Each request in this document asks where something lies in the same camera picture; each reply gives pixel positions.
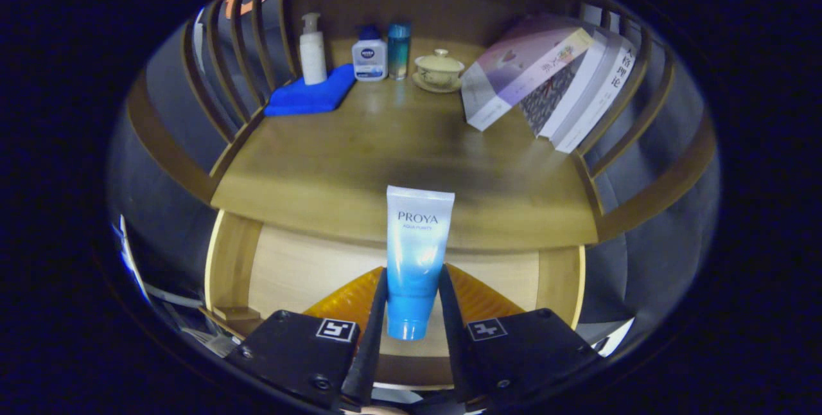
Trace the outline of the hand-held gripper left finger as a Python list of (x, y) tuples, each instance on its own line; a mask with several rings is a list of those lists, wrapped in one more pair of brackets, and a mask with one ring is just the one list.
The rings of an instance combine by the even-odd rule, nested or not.
[(276, 310), (226, 361), (270, 387), (327, 410), (359, 411), (372, 405), (372, 391), (387, 304), (387, 271), (364, 276), (358, 290), (364, 323)]

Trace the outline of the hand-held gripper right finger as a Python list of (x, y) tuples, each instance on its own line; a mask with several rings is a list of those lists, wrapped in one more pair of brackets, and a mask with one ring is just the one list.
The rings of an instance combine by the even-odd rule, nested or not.
[(467, 321), (448, 265), (439, 294), (454, 395), (467, 406), (526, 406), (603, 360), (549, 308)]

